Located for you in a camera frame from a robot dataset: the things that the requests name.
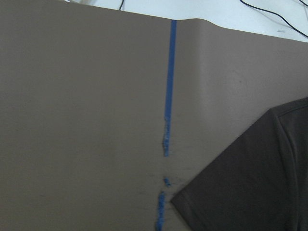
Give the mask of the dark brown t-shirt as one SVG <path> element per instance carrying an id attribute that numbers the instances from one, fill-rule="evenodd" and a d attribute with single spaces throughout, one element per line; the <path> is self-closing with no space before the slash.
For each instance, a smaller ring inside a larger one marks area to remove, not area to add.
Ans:
<path id="1" fill-rule="evenodd" d="M 269 109 L 171 203 L 193 231 L 307 230 L 307 98 Z"/>

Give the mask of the brown paper table cover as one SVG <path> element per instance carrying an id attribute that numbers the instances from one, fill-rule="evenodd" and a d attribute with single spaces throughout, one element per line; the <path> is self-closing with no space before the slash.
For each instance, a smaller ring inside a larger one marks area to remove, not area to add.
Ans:
<path id="1" fill-rule="evenodd" d="M 171 199 L 269 109 L 308 45 L 200 19 L 0 3 L 0 228 L 192 231 Z"/>

